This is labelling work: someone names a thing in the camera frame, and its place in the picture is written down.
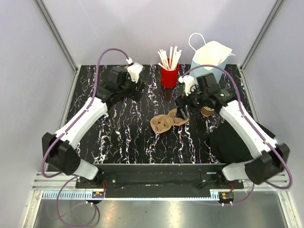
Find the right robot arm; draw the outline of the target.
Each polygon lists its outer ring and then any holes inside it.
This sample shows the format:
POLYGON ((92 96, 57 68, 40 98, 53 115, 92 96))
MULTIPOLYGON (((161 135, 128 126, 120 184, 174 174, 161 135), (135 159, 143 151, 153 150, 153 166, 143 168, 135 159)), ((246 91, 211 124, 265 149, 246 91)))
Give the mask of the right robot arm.
POLYGON ((184 92, 175 103, 179 117, 186 118, 186 111, 191 113, 208 107, 216 111, 233 128, 244 142, 250 153, 248 161, 236 162, 224 166, 216 178, 220 188, 227 188, 234 180, 250 180, 253 184, 268 183, 277 174, 286 171, 292 186, 293 177, 286 164, 290 149, 268 136, 264 130, 244 109, 238 89, 220 88, 215 76, 208 73, 194 79, 189 75, 179 77, 184 92))

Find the cardboard cup carrier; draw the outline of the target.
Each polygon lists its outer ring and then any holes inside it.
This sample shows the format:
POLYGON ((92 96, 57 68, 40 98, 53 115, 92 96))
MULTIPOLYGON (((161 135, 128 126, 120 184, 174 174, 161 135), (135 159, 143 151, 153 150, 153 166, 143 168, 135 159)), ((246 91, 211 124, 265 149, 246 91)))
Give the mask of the cardboard cup carrier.
POLYGON ((161 134, 170 130, 172 126, 181 126, 189 121, 189 118, 182 119, 176 117, 176 112, 177 108, 174 108, 170 110, 167 115, 160 114, 153 117, 150 120, 152 130, 157 134, 161 134))

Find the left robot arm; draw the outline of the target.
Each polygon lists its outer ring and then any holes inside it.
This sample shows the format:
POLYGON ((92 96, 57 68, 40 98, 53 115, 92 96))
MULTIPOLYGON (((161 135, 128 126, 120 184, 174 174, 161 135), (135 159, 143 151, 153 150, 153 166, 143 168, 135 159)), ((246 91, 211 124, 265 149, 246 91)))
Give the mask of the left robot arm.
POLYGON ((145 83, 140 74, 143 66, 134 63, 127 67, 113 67, 109 76, 95 88, 94 94, 76 115, 54 134, 42 137, 43 162, 56 168, 59 173, 73 175, 85 180, 92 188, 98 188, 103 181, 102 171, 95 165, 81 159, 76 148, 93 124, 101 117, 107 117, 109 109, 124 98, 139 101, 145 83))

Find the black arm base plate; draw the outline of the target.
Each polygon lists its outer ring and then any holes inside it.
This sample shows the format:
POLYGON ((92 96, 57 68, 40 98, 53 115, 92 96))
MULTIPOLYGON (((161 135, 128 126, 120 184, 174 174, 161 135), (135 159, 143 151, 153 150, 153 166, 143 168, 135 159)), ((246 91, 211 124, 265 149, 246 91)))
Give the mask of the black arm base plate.
POLYGON ((76 190, 105 187, 106 199, 218 200, 219 192, 242 190, 241 180, 228 181, 221 164, 102 164, 99 181, 76 181, 76 190))

